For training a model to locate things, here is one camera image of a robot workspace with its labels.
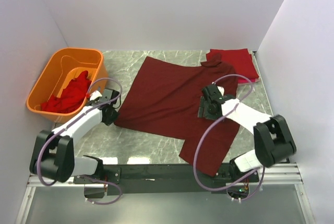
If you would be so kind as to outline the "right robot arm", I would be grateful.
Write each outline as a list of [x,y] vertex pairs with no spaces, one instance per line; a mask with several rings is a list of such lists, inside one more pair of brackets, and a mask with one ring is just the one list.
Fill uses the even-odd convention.
[[242,103],[224,88],[211,84],[202,89],[199,117],[216,121],[226,116],[254,137],[254,149],[230,160],[230,176],[240,176],[255,168],[270,168],[296,153],[297,148],[285,118],[261,113]]

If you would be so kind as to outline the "dark red t shirt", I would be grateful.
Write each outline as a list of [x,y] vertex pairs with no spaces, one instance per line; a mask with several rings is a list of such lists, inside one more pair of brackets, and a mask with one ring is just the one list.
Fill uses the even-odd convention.
[[225,119],[205,137],[197,159],[197,145],[212,124],[198,117],[202,88],[217,83],[228,95],[236,95],[235,69],[219,57],[187,67],[147,56],[119,109],[115,125],[184,141],[179,157],[196,169],[214,176],[227,155],[239,124]]

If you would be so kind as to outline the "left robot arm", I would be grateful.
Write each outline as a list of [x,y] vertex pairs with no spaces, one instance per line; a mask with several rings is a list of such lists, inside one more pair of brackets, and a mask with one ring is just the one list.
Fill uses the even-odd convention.
[[95,182],[110,178],[102,159],[75,157],[74,147],[96,125],[103,123],[109,126],[115,122],[119,113],[114,105],[120,97],[121,93],[114,89],[105,89],[103,93],[95,91],[71,120],[52,131],[43,130],[37,135],[29,170],[38,176],[42,185],[66,182],[72,176],[82,176]]

